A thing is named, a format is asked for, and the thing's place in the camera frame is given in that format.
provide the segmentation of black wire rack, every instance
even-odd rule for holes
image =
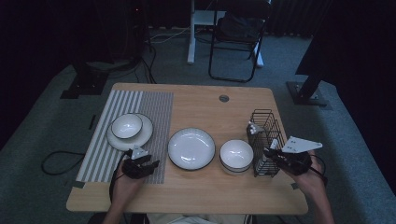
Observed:
[[[270,109],[255,109],[251,114],[250,122],[258,127],[258,130],[253,133],[250,123],[247,126],[248,143],[254,152],[254,176],[270,175],[274,177],[279,168],[274,161],[264,156],[264,149],[270,147],[274,139],[277,140],[275,149],[281,149],[285,145],[279,124]]]

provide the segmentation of tripod base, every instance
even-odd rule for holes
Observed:
[[[311,97],[305,98],[300,96],[301,87],[303,82],[286,82],[291,98],[296,105],[318,105],[321,108],[332,109],[329,102],[324,100],[319,89],[316,89]]]
[[[69,90],[64,91],[61,99],[77,99],[80,95],[100,95],[106,85],[108,73],[100,71],[91,71],[93,80],[91,84],[81,86],[78,84],[78,76],[73,80]]]

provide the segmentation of table runner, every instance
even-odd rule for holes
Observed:
[[[153,134],[142,148],[152,155],[151,161],[160,160],[159,167],[146,179],[146,183],[163,184],[172,103],[172,92],[111,91],[81,164],[77,181],[110,182],[122,151],[116,150],[107,142],[107,128],[120,115],[140,113],[147,116],[153,124]]]

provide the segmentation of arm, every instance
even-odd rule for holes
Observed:
[[[129,202],[134,198],[145,181],[145,178],[132,179],[123,175],[121,169],[122,165],[123,162],[117,172],[117,176],[119,178],[114,184],[113,202],[107,211],[103,224],[120,223],[120,219],[126,206],[128,206]]]
[[[315,155],[314,151],[309,151],[309,154]],[[321,172],[320,164],[318,164],[316,157],[311,157],[312,168]],[[332,208],[329,199],[327,198],[326,189],[322,179],[315,172],[308,170],[302,175],[292,175],[287,173],[298,184],[300,190],[309,198],[315,205],[315,223],[333,224]]]

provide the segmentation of gray carpet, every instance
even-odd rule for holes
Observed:
[[[209,40],[208,35],[199,35]],[[164,39],[153,39],[161,42]],[[332,109],[295,105],[286,81],[305,81],[295,76],[310,39],[267,36],[262,46],[264,67],[246,84],[216,81],[207,74],[209,45],[197,41],[194,65],[187,65],[189,39],[186,35],[153,43],[157,55],[152,75],[157,83],[220,85],[270,88],[275,95],[287,136],[293,135],[323,143],[319,156],[326,161],[327,187],[337,223],[395,223],[396,199],[378,170],[360,132],[339,99],[333,85],[322,82],[319,90]],[[146,50],[150,63],[153,53]],[[231,68],[230,61],[220,70],[241,74]],[[107,68],[108,64],[93,63]],[[248,71],[250,64],[241,64]],[[110,74],[102,95],[79,96],[76,100],[61,100],[75,72],[66,67],[44,90],[19,129],[0,151],[0,223],[87,223],[92,213],[73,213],[65,208],[79,166],[63,175],[46,175],[42,160],[53,151],[84,153],[91,141],[92,116],[98,120],[116,82],[146,82],[143,66],[135,71]],[[52,172],[74,164],[79,156],[59,155],[46,164]],[[312,210],[297,219],[281,216],[288,223],[313,223]],[[281,223],[279,217],[260,216],[260,223]]]

